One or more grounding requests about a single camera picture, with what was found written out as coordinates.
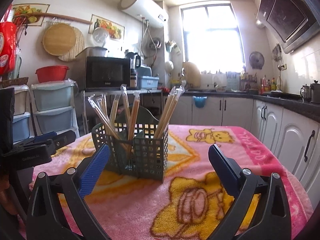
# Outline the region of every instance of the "plastic storage drawer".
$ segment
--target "plastic storage drawer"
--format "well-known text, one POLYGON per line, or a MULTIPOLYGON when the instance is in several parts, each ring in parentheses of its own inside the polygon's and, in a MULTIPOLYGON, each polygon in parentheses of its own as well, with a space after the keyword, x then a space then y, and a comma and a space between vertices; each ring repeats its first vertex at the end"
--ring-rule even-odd
POLYGON ((41 112, 71 106, 73 86, 73 81, 48 82, 32 85, 31 90, 35 97, 37 110, 41 112))
POLYGON ((42 134, 69 129, 73 126, 73 107, 63 107, 34 114, 42 134))
POLYGON ((24 114, 16 115, 15 117, 13 117, 13 122, 12 122, 13 142, 18 142, 18 141, 29 138, 30 136, 29 117, 30 116, 31 116, 30 113, 25 112, 24 114))
POLYGON ((158 77, 140 76, 138 77, 139 88, 157 89, 158 77))
POLYGON ((27 95, 29 87, 27 85, 22 86, 10 86, 8 88, 14 88, 14 114, 21 115, 26 111, 27 95))

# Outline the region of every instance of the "wall picture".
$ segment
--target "wall picture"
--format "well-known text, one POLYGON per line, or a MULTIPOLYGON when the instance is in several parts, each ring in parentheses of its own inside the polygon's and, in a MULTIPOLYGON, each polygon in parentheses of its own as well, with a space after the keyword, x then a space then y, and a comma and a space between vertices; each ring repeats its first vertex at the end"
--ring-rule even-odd
MULTIPOLYGON (((48 11, 49 4, 42 3, 24 3, 24 4, 14 4, 12 9, 14 10, 14 16, 21 14, 33 13, 33 12, 44 12, 48 11)), ((27 16, 28 26, 42 26, 44 17, 42 16, 27 16)), ((16 17, 13 20, 15 25, 20 25, 23 23, 22 17, 16 17)))
POLYGON ((124 39, 124 26, 121 26, 115 22, 112 22, 110 20, 104 19, 100 16, 92 14, 91 21, 93 22, 90 25, 89 33, 92 34, 93 31, 98 28, 104 28, 106 29, 109 34, 110 38, 117 41, 123 41, 124 39))

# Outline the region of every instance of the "cutting board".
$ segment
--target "cutting board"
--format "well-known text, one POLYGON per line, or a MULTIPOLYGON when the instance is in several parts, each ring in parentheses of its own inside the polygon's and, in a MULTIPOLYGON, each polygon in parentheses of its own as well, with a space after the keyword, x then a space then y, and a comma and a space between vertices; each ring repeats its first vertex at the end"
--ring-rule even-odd
POLYGON ((54 24, 45 31, 42 44, 45 51, 53 56, 65 55, 76 44, 75 31, 68 24, 54 24))
POLYGON ((72 28, 76 34, 76 44, 67 54, 58 57, 58 59, 63 62, 70 62, 75 60, 76 56, 85 48, 85 38, 83 33, 76 27, 72 28))
POLYGON ((196 64, 192 62, 182 63, 182 67, 185 71, 186 81, 192 88, 200 87, 200 71, 196 64))

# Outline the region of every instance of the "green plastic basket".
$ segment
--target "green plastic basket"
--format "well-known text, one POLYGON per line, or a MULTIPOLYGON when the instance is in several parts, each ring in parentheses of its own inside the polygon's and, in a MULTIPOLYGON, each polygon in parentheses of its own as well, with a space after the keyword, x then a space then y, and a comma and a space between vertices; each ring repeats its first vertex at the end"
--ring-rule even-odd
POLYGON ((107 144, 110 148, 110 159, 105 169, 137 178, 163 181, 168 155, 168 127, 161 139, 154 139, 157 124, 158 120, 147 109, 140 106, 134 131, 135 137, 132 141, 126 140, 128 133, 124 111, 116 118, 115 123, 115 130, 122 140, 106 134, 102 123, 93 127, 92 139, 95 148, 98 149, 103 144, 107 144), (121 144, 132 146, 132 154, 129 158, 121 144))

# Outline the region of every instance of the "blue gripper pad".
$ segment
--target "blue gripper pad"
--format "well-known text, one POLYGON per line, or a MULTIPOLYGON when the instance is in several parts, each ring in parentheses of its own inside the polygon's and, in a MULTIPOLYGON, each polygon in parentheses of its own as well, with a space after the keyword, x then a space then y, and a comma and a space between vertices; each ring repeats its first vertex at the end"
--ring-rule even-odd
POLYGON ((97 180, 106 166, 110 156, 108 145, 102 145, 100 149, 92 156, 89 165, 85 168, 80 177, 80 186, 78 189, 81 198, 90 195, 97 180))
POLYGON ((37 136, 35 139, 34 139, 34 143, 36 142, 42 142, 42 141, 45 141, 45 140, 48 140, 48 139, 52 139, 53 137, 57 136, 57 133, 56 132, 50 132, 50 133, 46 133, 46 134, 43 134, 43 135, 39 135, 37 136))
POLYGON ((209 161, 217 173, 228 195, 237 198, 240 194, 241 168, 234 159, 225 157, 219 147, 211 145, 208 151, 209 161))

